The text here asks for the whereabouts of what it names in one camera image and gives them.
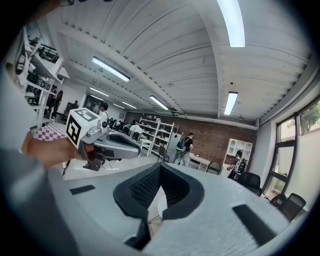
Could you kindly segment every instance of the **checkered cloth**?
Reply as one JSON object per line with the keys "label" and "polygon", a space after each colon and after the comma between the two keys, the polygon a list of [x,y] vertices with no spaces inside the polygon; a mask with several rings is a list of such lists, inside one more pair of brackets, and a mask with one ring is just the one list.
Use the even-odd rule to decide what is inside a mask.
{"label": "checkered cloth", "polygon": [[66,126],[62,123],[53,122],[38,130],[35,139],[39,141],[55,141],[66,137]]}

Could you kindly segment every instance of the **black backpack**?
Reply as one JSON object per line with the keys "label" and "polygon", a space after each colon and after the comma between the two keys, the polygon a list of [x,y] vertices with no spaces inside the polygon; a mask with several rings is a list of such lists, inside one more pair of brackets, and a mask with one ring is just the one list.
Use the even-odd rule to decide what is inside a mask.
{"label": "black backpack", "polygon": [[183,138],[183,140],[180,140],[177,144],[176,144],[176,150],[177,151],[181,151],[181,152],[184,152],[184,151],[186,151],[186,142],[188,141],[188,140],[191,140],[190,138],[188,138],[188,137],[185,137],[185,138]]}
{"label": "black backpack", "polygon": [[234,167],[234,171],[237,174],[241,174],[244,172],[245,168],[246,168],[246,160],[244,158],[241,158],[235,165]]}

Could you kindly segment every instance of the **black pants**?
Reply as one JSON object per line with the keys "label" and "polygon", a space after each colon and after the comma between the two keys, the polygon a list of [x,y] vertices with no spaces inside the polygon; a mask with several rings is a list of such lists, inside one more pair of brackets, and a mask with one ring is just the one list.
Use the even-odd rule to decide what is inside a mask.
{"label": "black pants", "polygon": [[58,110],[58,107],[59,107],[59,102],[55,103],[54,104],[54,109],[53,109],[53,113],[52,113],[52,117],[56,117],[57,115],[57,110]]}
{"label": "black pants", "polygon": [[236,173],[234,170],[232,170],[232,171],[229,173],[228,178],[229,178],[229,179],[234,180],[234,179],[235,179],[236,174],[237,174],[237,173]]}

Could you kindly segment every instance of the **fluorescent light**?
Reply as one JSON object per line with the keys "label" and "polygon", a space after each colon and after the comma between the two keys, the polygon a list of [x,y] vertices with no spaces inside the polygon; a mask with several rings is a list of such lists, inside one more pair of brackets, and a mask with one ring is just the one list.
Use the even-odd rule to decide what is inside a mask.
{"label": "fluorescent light", "polygon": [[100,67],[104,68],[105,70],[108,70],[109,72],[111,72],[112,74],[116,75],[117,77],[121,78],[122,80],[124,80],[125,82],[128,82],[130,80],[129,77],[127,77],[125,74],[123,74],[122,72],[120,72],[119,70],[115,69],[114,67],[108,65],[107,63],[105,63],[104,61],[102,61],[101,59],[97,58],[96,56],[94,56],[92,58],[92,62],[99,65]]}
{"label": "fluorescent light", "polygon": [[114,103],[113,103],[113,105],[115,105],[115,106],[117,106],[117,107],[119,107],[119,108],[125,109],[123,106],[119,106],[119,105],[114,104]]}
{"label": "fluorescent light", "polygon": [[169,110],[165,105],[163,105],[155,96],[150,96],[150,99],[153,100],[155,103],[157,103],[159,106],[161,106],[165,110]]}
{"label": "fluorescent light", "polygon": [[217,0],[220,6],[230,47],[245,47],[245,29],[238,0]]}
{"label": "fluorescent light", "polygon": [[228,101],[226,103],[226,107],[225,107],[225,110],[224,110],[224,114],[225,115],[230,115],[230,113],[231,113],[231,111],[234,108],[234,105],[236,103],[237,97],[238,97],[238,93],[237,92],[233,92],[233,91],[229,92]]}
{"label": "fluorescent light", "polygon": [[90,96],[91,96],[91,97],[94,97],[94,98],[96,98],[96,99],[98,99],[98,100],[100,100],[100,101],[104,101],[102,98],[98,98],[98,97],[96,97],[96,96],[94,96],[94,95],[92,95],[92,94],[90,94]]}
{"label": "fluorescent light", "polygon": [[104,92],[101,92],[101,91],[99,91],[99,90],[96,90],[95,88],[90,87],[90,90],[95,91],[95,92],[97,92],[97,93],[100,93],[100,94],[102,94],[102,95],[104,95],[104,96],[109,97],[108,94],[105,94]]}
{"label": "fluorescent light", "polygon": [[131,108],[134,108],[135,110],[137,109],[135,106],[132,106],[132,105],[130,105],[129,103],[126,103],[126,102],[124,102],[124,101],[122,101],[122,103],[128,105],[128,106],[131,107]]}

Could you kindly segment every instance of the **person wearing white shirt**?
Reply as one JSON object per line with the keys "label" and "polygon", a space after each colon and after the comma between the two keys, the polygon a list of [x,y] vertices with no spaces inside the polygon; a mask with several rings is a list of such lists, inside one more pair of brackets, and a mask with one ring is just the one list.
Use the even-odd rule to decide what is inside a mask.
{"label": "person wearing white shirt", "polygon": [[135,125],[132,125],[129,129],[129,135],[131,137],[131,135],[133,135],[134,133],[139,133],[139,135],[142,134],[142,129],[139,125],[138,121],[135,121]]}
{"label": "person wearing white shirt", "polygon": [[99,116],[101,117],[101,120],[107,120],[108,119],[108,114],[107,114],[107,109],[108,109],[108,104],[106,102],[103,102],[101,104],[101,111]]}

